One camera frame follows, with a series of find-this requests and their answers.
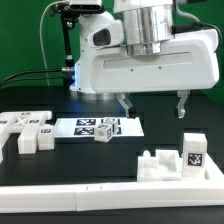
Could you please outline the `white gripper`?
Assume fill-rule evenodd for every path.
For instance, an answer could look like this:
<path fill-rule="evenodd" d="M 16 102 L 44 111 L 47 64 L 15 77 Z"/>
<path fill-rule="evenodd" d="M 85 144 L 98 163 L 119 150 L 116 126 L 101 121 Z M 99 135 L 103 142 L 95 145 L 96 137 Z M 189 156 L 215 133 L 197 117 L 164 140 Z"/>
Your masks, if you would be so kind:
<path fill-rule="evenodd" d="M 125 93 L 178 91 L 182 119 L 189 90 L 209 89 L 219 80 L 217 44 L 216 31 L 208 29 L 177 34 L 155 55 L 129 56 L 124 47 L 99 49 L 91 55 L 90 83 L 97 93 L 118 93 L 127 118 L 135 117 L 135 107 Z"/>

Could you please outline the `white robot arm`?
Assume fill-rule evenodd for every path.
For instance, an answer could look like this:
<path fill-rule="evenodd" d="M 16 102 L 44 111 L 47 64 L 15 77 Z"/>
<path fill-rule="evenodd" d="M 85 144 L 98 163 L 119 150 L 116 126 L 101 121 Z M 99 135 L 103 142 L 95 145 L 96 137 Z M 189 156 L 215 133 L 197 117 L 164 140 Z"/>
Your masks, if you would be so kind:
<path fill-rule="evenodd" d="M 189 93 L 219 80 L 216 51 L 221 35 L 199 20 L 176 26 L 178 0 L 114 0 L 114 10 L 80 13 L 80 58 L 75 90 L 115 95 L 126 116 L 135 116 L 127 95 L 175 91 L 185 113 Z"/>

